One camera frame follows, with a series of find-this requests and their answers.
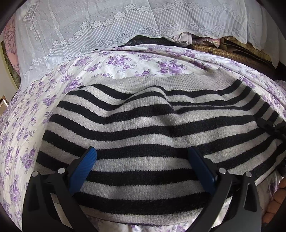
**bed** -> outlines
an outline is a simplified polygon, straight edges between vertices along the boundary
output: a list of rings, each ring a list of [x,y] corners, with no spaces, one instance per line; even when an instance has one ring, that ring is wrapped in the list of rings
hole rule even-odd
[[[152,38],[167,37],[169,40],[174,40],[174,36],[183,32],[210,38],[233,36],[242,43],[249,41],[253,47],[264,48],[271,56],[273,65],[278,62],[279,51],[283,49],[280,44],[284,43],[284,38],[279,36],[280,31],[276,25],[275,42],[273,38],[267,39],[262,34],[263,27],[259,27],[259,22],[274,21],[263,19],[267,12],[257,2],[245,1],[245,7],[232,1],[224,4],[218,1],[212,3],[210,7],[206,3],[203,5],[202,2],[184,0],[176,0],[174,3],[162,1],[154,5],[138,1],[136,4],[120,3],[117,8],[103,13],[103,9],[106,9],[103,2],[97,7],[88,2],[77,9],[78,13],[76,17],[73,16],[73,21],[70,19],[69,9],[66,9],[71,4],[68,0],[60,3],[28,1],[17,11],[17,54],[14,53],[16,56],[14,61],[11,58],[11,62],[17,67],[16,59],[19,60],[21,87],[0,118],[0,152],[3,154],[0,164],[0,202],[20,229],[23,200],[31,173],[35,168],[43,172],[49,171],[43,163],[36,163],[36,160],[54,109],[67,93],[88,84],[98,76],[112,79],[144,76],[155,78],[189,73],[208,75],[223,69],[251,87],[283,120],[286,119],[283,81],[274,82],[246,65],[221,56],[175,46],[148,44],[118,47],[138,34]],[[248,13],[247,9],[257,7],[260,14]],[[180,17],[178,11],[190,11],[191,13],[184,15],[188,20]],[[213,25],[208,25],[212,30],[206,30],[206,25],[199,24],[202,18],[208,21],[208,17],[216,19]],[[219,24],[225,19],[229,19],[230,24]],[[131,22],[137,28],[130,28]],[[269,50],[270,45],[276,46],[276,49]],[[281,175],[275,168],[285,156],[285,152],[280,154],[267,171],[267,177],[261,176],[256,180],[262,212],[265,212],[281,180]],[[216,224],[221,223],[226,210],[227,205]],[[112,222],[111,218],[98,217],[92,210],[85,209],[85,213],[99,231],[178,232],[188,228],[195,219],[174,222],[171,225],[144,226],[139,225],[145,224],[144,220],[128,225],[126,221]]]

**metal bolt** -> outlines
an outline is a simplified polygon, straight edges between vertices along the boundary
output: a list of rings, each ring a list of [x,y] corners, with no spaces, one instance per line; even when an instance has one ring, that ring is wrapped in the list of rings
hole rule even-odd
[[[220,172],[221,174],[225,174],[227,171],[226,171],[223,167],[221,167],[221,168],[219,169],[219,172]]]
[[[61,167],[57,172],[58,172],[59,174],[63,174],[63,173],[65,173],[65,168],[64,168],[64,167]]]
[[[247,177],[249,177],[249,178],[252,177],[251,172],[246,172],[245,175],[246,175]]]
[[[32,176],[33,176],[33,177],[36,177],[38,174],[39,174],[39,173],[38,173],[37,171],[34,171],[34,172],[32,173]]]

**white sheet with purple flowers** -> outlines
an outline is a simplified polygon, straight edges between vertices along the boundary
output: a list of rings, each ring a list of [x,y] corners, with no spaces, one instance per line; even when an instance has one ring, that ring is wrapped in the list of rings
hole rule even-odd
[[[253,88],[286,119],[286,91],[265,75],[227,58],[172,46],[138,45],[95,51],[56,66],[41,80],[33,82],[23,94],[18,91],[0,118],[0,203],[7,214],[19,228],[22,227],[25,191],[45,127],[66,93],[87,84],[96,75],[113,79],[188,73],[207,75],[219,67]],[[184,232],[194,220],[146,227],[106,222],[91,215],[90,218],[99,231],[114,232]]]

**knit fabric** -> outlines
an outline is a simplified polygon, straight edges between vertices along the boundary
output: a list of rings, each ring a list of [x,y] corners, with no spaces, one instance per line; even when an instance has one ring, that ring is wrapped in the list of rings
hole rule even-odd
[[[187,160],[196,146],[230,173],[259,184],[286,147],[256,119],[282,122],[269,104],[226,71],[166,78],[95,77],[55,108],[35,169],[67,167],[89,146],[98,160],[80,192],[83,211],[132,224],[171,225],[196,218],[209,199]]]

